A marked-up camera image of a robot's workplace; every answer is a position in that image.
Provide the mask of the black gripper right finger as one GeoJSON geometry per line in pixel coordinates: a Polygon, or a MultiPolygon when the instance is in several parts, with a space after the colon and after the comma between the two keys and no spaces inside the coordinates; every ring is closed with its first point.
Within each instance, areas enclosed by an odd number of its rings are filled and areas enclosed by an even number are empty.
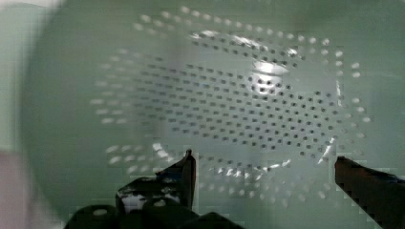
{"type": "Polygon", "coordinates": [[[344,156],[335,163],[335,183],[382,229],[404,229],[404,180],[344,156]]]}

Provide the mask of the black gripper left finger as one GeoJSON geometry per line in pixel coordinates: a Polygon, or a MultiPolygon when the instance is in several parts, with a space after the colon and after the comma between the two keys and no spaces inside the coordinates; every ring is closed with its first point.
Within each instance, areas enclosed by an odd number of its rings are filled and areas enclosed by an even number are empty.
{"type": "Polygon", "coordinates": [[[169,198],[191,210],[196,186],[196,159],[188,149],[178,162],[155,172],[153,177],[139,177],[119,188],[116,207],[121,214],[142,210],[150,200],[169,198]]]}

